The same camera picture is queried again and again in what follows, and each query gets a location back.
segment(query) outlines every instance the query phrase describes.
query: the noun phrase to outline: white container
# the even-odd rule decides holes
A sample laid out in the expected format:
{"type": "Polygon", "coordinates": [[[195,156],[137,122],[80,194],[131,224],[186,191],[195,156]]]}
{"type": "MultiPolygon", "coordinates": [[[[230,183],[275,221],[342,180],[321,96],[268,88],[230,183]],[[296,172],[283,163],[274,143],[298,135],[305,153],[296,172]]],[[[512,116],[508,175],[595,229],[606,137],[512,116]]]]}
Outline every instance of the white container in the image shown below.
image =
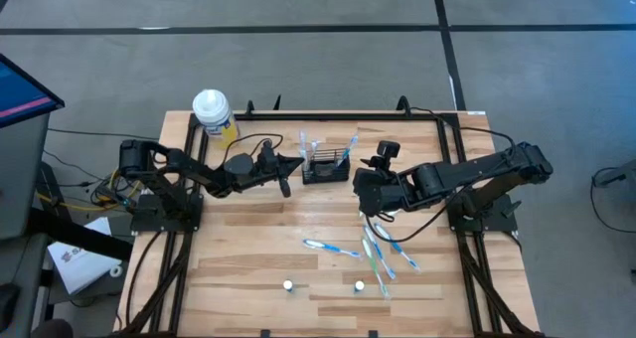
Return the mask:
{"type": "Polygon", "coordinates": [[[239,129],[230,104],[219,90],[202,90],[192,101],[192,108],[206,133],[224,147],[239,138],[239,129]]]}

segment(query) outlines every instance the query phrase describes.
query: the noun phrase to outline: white toothbrush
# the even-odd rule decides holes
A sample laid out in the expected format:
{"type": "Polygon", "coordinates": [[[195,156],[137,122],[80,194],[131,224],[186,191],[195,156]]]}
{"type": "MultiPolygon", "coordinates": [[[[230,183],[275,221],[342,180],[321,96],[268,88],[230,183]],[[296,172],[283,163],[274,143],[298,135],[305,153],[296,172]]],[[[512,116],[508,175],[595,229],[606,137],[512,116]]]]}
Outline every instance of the white toothbrush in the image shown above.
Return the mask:
{"type": "MultiPolygon", "coordinates": [[[[378,233],[382,235],[385,239],[392,240],[391,235],[389,235],[389,233],[385,230],[385,228],[382,227],[382,225],[380,225],[380,223],[376,223],[375,227],[378,233]]],[[[396,251],[399,254],[401,254],[404,258],[406,258],[406,260],[408,261],[408,264],[410,264],[410,266],[413,267],[414,270],[416,270],[417,272],[421,272],[421,268],[419,268],[419,265],[417,265],[417,262],[415,262],[412,258],[410,258],[408,254],[406,254],[404,250],[401,249],[401,246],[398,243],[391,243],[391,245],[394,247],[394,249],[396,249],[396,251]]]]}
{"type": "Polygon", "coordinates": [[[335,246],[331,246],[331,245],[327,245],[327,244],[323,244],[323,243],[319,243],[313,240],[309,240],[309,239],[305,239],[302,241],[302,243],[310,248],[310,249],[322,249],[322,250],[326,250],[326,251],[330,251],[332,253],[337,253],[337,254],[348,254],[351,257],[355,257],[355,258],[362,258],[362,256],[360,255],[360,253],[356,253],[356,252],[350,252],[350,251],[346,251],[346,250],[342,250],[340,248],[336,248],[335,246]]]}
{"type": "Polygon", "coordinates": [[[380,277],[380,273],[378,272],[378,266],[376,265],[376,258],[374,257],[374,254],[371,252],[369,243],[367,243],[367,240],[365,238],[362,238],[362,246],[365,247],[365,253],[367,253],[367,257],[369,258],[369,263],[371,264],[371,268],[376,274],[376,278],[378,279],[378,284],[380,285],[380,292],[382,293],[382,296],[385,299],[391,299],[391,296],[389,295],[389,290],[385,286],[385,283],[382,281],[382,278],[380,277]]]}
{"type": "Polygon", "coordinates": [[[376,238],[374,238],[374,234],[371,232],[371,229],[369,229],[367,225],[365,225],[365,233],[367,233],[367,238],[369,238],[369,240],[371,241],[371,244],[373,244],[374,248],[376,248],[376,254],[378,254],[378,259],[387,270],[387,274],[389,275],[389,278],[396,279],[396,273],[389,267],[389,265],[385,261],[385,257],[382,254],[382,250],[380,250],[380,246],[378,245],[378,242],[376,242],[376,238]]]}

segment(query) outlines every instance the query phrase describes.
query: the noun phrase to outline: black table leg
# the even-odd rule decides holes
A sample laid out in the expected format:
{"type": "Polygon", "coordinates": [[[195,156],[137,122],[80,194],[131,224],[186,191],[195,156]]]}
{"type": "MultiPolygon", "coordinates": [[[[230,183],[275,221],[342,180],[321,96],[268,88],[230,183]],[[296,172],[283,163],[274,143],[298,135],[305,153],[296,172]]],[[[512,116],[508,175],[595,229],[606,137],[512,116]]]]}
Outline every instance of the black table leg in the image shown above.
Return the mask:
{"type": "Polygon", "coordinates": [[[69,222],[38,209],[31,209],[28,231],[47,234],[54,241],[86,251],[128,261],[132,244],[69,222]]]}
{"type": "Polygon", "coordinates": [[[56,179],[55,174],[53,173],[53,169],[51,166],[45,162],[40,163],[40,170],[38,171],[38,181],[36,183],[36,190],[38,193],[48,196],[49,198],[57,198],[58,205],[53,206],[51,203],[40,200],[42,204],[42,209],[44,211],[49,212],[53,215],[56,215],[65,220],[71,221],[71,214],[69,210],[60,205],[60,203],[64,202],[64,196],[62,195],[62,191],[60,191],[60,187],[58,186],[58,180],[56,179]]]}

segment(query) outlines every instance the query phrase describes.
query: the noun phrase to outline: toothbrush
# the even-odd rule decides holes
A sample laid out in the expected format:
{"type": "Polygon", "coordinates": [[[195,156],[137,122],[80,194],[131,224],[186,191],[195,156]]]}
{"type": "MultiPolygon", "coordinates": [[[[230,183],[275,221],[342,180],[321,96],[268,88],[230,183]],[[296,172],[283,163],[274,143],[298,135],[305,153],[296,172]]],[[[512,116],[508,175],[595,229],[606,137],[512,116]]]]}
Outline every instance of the toothbrush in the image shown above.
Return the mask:
{"type": "Polygon", "coordinates": [[[376,265],[376,259],[374,258],[374,254],[371,252],[371,248],[369,247],[369,243],[365,238],[362,238],[362,246],[365,247],[365,253],[367,253],[367,257],[369,258],[369,263],[371,264],[371,269],[376,274],[376,278],[378,279],[378,284],[380,285],[380,292],[385,299],[390,299],[389,290],[385,286],[385,283],[382,282],[382,278],[380,277],[380,273],[378,272],[378,266],[376,265]]]}
{"type": "Polygon", "coordinates": [[[302,162],[302,169],[303,170],[308,170],[309,169],[309,160],[307,158],[307,147],[306,147],[306,145],[307,145],[307,134],[305,134],[305,132],[301,130],[300,132],[298,132],[298,137],[300,139],[300,148],[299,148],[298,151],[300,152],[300,155],[303,157],[303,159],[305,159],[302,162]]]}
{"type": "Polygon", "coordinates": [[[313,158],[316,155],[316,151],[318,151],[318,144],[320,144],[320,140],[312,140],[311,141],[311,154],[310,158],[313,158]]]}
{"type": "Polygon", "coordinates": [[[313,240],[309,240],[309,239],[305,239],[302,241],[302,243],[310,248],[310,249],[322,249],[322,250],[326,250],[326,251],[330,251],[332,253],[338,253],[338,254],[348,254],[351,257],[355,257],[355,258],[362,258],[362,256],[360,255],[360,253],[356,253],[356,252],[350,252],[350,251],[346,251],[346,250],[342,250],[339,248],[336,248],[335,246],[331,246],[331,245],[327,245],[327,244],[323,244],[323,243],[319,243],[319,242],[315,242],[313,240]]]}
{"type": "Polygon", "coordinates": [[[374,234],[371,232],[371,229],[369,229],[367,225],[365,225],[365,233],[367,233],[367,237],[369,238],[369,241],[371,241],[371,244],[374,246],[374,248],[376,248],[376,254],[378,254],[378,258],[380,259],[380,262],[387,270],[387,274],[389,275],[389,278],[396,279],[396,273],[389,267],[389,265],[385,261],[385,257],[382,254],[382,251],[380,250],[380,246],[378,245],[378,242],[376,242],[376,238],[374,238],[374,234]]]}
{"type": "Polygon", "coordinates": [[[356,132],[356,134],[353,137],[351,137],[351,141],[349,142],[349,145],[347,145],[347,148],[345,148],[345,151],[342,153],[342,157],[338,159],[338,164],[336,164],[336,166],[340,166],[340,164],[342,164],[342,162],[345,161],[345,159],[349,156],[349,153],[354,148],[354,146],[356,146],[356,144],[358,144],[358,132],[356,132]]]}
{"type": "MultiPolygon", "coordinates": [[[[391,240],[391,235],[389,235],[389,233],[385,230],[385,228],[382,227],[382,225],[380,225],[380,223],[376,223],[376,230],[378,231],[378,233],[380,233],[380,235],[382,235],[385,239],[391,240]]],[[[394,247],[394,249],[396,249],[396,251],[401,254],[404,258],[406,258],[406,260],[408,261],[408,264],[410,264],[411,267],[413,267],[414,270],[416,270],[417,272],[421,272],[421,268],[419,268],[419,265],[417,265],[417,262],[415,262],[412,258],[410,258],[408,256],[408,254],[406,254],[404,252],[404,250],[401,249],[401,246],[398,243],[391,243],[391,245],[394,247]]]]}

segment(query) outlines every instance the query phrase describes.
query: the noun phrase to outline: white lid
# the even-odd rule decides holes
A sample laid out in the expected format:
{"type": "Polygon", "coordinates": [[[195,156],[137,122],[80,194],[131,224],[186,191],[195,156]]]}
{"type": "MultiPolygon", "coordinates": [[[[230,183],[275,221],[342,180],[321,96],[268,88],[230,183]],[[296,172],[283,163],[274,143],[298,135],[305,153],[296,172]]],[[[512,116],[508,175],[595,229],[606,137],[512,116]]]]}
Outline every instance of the white lid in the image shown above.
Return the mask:
{"type": "Polygon", "coordinates": [[[204,124],[223,122],[228,117],[230,105],[226,96],[216,89],[204,89],[192,101],[197,118],[204,124]]]}

